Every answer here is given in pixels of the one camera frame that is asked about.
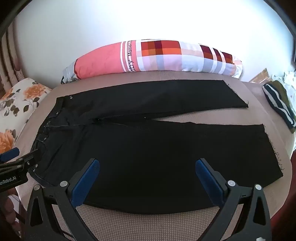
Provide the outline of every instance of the black jeans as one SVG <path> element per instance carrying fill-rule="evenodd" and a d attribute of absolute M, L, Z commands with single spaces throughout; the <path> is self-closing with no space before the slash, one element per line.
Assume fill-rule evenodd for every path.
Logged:
<path fill-rule="evenodd" d="M 195 161 L 239 185 L 267 186 L 282 176 L 263 125 L 205 125 L 153 118 L 247 105 L 223 81 L 133 83 L 64 96 L 41 125 L 30 174 L 44 186 L 69 180 L 90 158 L 100 173 L 85 204 L 164 214 L 211 207 Z"/>

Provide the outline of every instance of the blue gripper pad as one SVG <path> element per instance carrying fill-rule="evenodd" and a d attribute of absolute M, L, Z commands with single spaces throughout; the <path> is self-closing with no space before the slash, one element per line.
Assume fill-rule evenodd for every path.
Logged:
<path fill-rule="evenodd" d="M 3 154 L 0 154 L 0 163 L 8 162 L 9 160 L 17 157 L 20 154 L 20 150 L 15 147 L 7 152 L 4 152 Z"/>
<path fill-rule="evenodd" d="M 201 160 L 195 163 L 195 173 L 214 206 L 224 205 L 224 193 L 214 176 Z"/>
<path fill-rule="evenodd" d="M 100 163 L 94 159 L 85 173 L 81 176 L 76 186 L 72 189 L 70 202 L 73 207 L 83 204 L 91 186 L 98 177 L 100 171 Z"/>

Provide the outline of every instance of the beige cushion surface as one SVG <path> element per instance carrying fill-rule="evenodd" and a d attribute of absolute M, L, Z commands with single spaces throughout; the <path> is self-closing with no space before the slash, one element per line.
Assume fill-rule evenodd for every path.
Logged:
<path fill-rule="evenodd" d="M 248 109 L 193 112 L 163 118 L 162 120 L 177 122 L 191 121 L 206 124 L 264 124 L 266 133 L 277 153 L 279 165 L 283 169 L 284 175 L 264 189 L 270 216 L 273 216 L 283 205 L 289 192 L 292 177 L 292 165 L 289 157 L 292 151 L 291 148 L 287 148 L 289 147 L 288 140 L 283 141 L 283 137 L 281 137 L 272 118 L 257 98 L 242 82 L 232 77 L 209 73 L 151 71 L 109 74 L 61 85 L 53 89 L 44 101 L 40 103 L 40 106 L 35 110 L 25 125 L 15 146 L 20 149 L 21 155 L 30 152 L 38 128 L 55 105 L 57 97 L 124 83 L 170 79 L 224 80 L 241 99 L 249 104 Z M 27 183 L 17 187 L 21 202 L 25 208 L 27 208 L 31 190 L 37 184 L 29 174 L 28 179 L 29 181 Z M 62 228 L 67 230 L 56 207 L 55 210 Z M 77 210 L 99 240 L 197 240 L 215 216 L 218 208 L 213 207 L 188 213 L 167 215 L 128 214 L 88 205 L 77 207 Z M 241 207 L 238 207 L 232 223 L 223 238 L 231 234 L 240 210 Z"/>

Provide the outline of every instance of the floral fabric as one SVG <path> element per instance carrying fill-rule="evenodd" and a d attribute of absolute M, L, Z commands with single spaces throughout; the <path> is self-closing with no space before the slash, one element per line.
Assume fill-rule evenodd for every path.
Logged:
<path fill-rule="evenodd" d="M 9 151 L 39 103 L 51 91 L 26 78 L 0 99 L 0 154 Z"/>

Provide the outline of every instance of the beige curtain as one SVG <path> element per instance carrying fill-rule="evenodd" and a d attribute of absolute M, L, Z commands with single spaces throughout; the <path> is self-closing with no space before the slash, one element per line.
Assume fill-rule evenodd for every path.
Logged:
<path fill-rule="evenodd" d="M 0 98 L 22 79 L 24 75 L 15 50 L 13 24 L 11 24 L 0 44 Z"/>

